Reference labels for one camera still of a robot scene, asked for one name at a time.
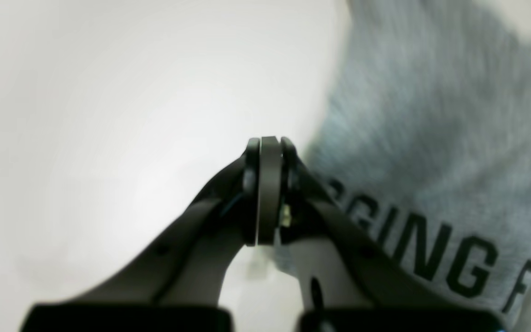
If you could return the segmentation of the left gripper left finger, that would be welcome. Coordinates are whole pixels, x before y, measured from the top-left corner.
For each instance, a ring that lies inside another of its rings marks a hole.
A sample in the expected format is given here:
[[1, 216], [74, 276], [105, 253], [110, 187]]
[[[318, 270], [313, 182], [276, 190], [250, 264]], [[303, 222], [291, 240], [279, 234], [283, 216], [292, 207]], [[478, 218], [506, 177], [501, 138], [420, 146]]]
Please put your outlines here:
[[270, 138], [252, 138], [128, 265], [70, 300], [37, 304], [23, 332], [232, 332], [218, 306], [225, 274], [244, 246], [270, 244], [260, 193]]

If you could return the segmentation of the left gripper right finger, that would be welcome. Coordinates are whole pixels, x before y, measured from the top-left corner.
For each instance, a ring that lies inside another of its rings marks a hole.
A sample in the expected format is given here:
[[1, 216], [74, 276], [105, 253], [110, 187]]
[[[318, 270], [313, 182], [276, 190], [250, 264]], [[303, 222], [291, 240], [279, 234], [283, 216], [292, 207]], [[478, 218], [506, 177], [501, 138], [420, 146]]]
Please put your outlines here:
[[445, 300], [349, 220], [288, 138], [270, 139], [280, 181], [274, 243], [289, 252], [304, 312], [297, 332], [501, 332], [492, 313]]

